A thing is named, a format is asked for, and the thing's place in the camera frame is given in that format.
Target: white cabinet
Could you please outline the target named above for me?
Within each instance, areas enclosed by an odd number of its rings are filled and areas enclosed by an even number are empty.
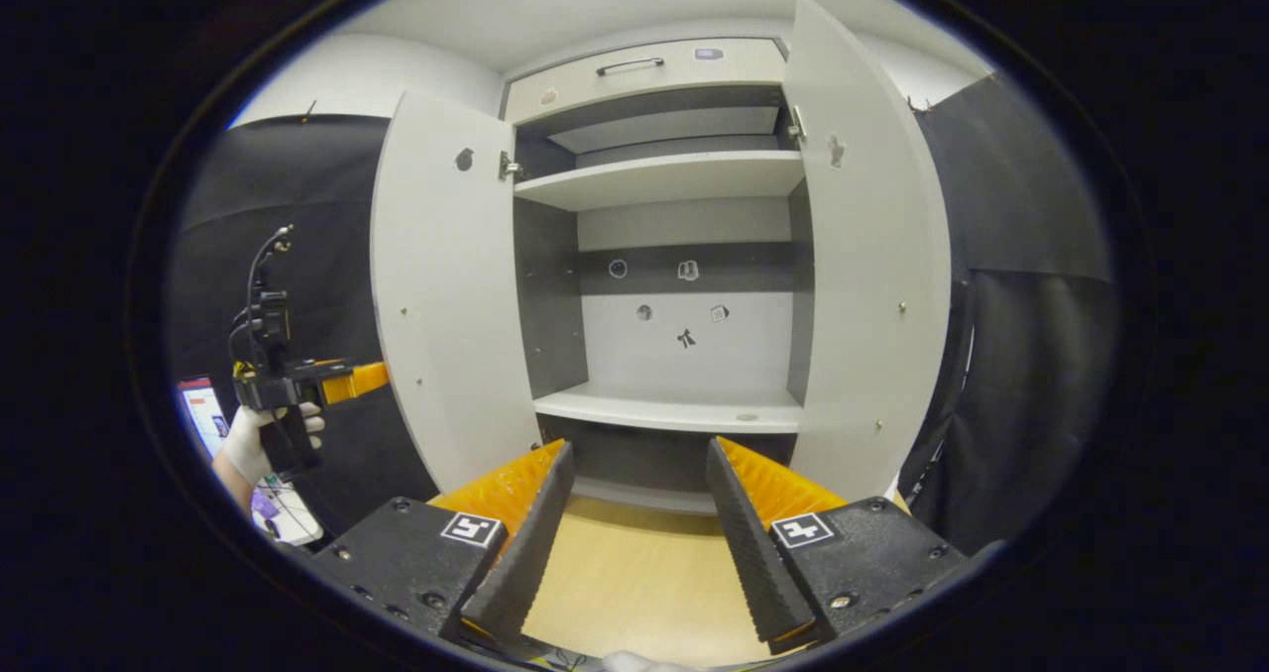
[[[442,491],[565,436],[588,496],[708,512],[723,434],[877,496],[942,360],[933,160],[811,0],[787,63],[773,39],[637,46],[514,80],[504,120],[406,94],[372,251],[392,387]]]
[[[703,38],[641,44],[565,62],[511,81],[513,126],[586,104],[689,86],[779,85],[784,56],[773,39]]]

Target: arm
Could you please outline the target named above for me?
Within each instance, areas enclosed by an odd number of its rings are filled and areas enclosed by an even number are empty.
[[[303,402],[299,406],[301,415],[305,416],[305,429],[308,434],[316,434],[326,429],[326,420],[317,416],[319,410],[312,402]],[[244,514],[251,512],[251,494],[260,479],[273,473],[273,465],[264,454],[260,445],[260,427],[273,422],[273,416],[268,411],[255,411],[247,407],[239,407],[233,415],[233,423],[230,434],[225,437],[221,451],[212,460],[212,472],[216,478],[230,492]],[[278,416],[286,416],[286,410],[279,410]],[[321,446],[321,440],[310,437],[313,449]]]

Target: screen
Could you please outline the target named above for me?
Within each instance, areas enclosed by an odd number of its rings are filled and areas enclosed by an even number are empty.
[[[221,450],[221,443],[230,434],[230,425],[216,401],[212,379],[181,379],[176,388],[180,392],[181,404],[185,404],[185,413],[194,427],[194,434],[198,434],[199,441],[203,441],[207,455],[214,459],[216,453]]]

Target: hand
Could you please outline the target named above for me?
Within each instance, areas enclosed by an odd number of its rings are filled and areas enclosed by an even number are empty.
[[[692,667],[673,662],[656,662],[624,649],[605,654],[603,664],[605,672],[697,672]]]
[[[326,429],[326,420],[317,416],[319,411],[321,410],[313,402],[303,402],[299,406],[299,413],[305,416],[305,429],[307,429],[308,434],[320,432],[322,429]],[[264,454],[264,448],[260,445],[260,427],[273,423],[275,416],[280,420],[286,415],[286,410],[277,410],[270,413],[270,411],[239,407],[233,415],[230,434],[225,437],[217,459],[226,456],[242,478],[251,487],[255,487],[256,482],[273,473],[273,465],[269,464],[269,458]],[[321,448],[319,437],[310,436],[308,441],[312,443],[313,449]]]

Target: cabinet door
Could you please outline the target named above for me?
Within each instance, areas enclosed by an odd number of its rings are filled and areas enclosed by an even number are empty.
[[[950,289],[943,193],[898,89],[812,0],[797,0],[784,94],[802,120],[815,238],[792,468],[857,501],[890,487],[934,391]]]
[[[511,127],[407,93],[379,157],[371,280],[392,391],[442,492],[539,441],[520,341]]]

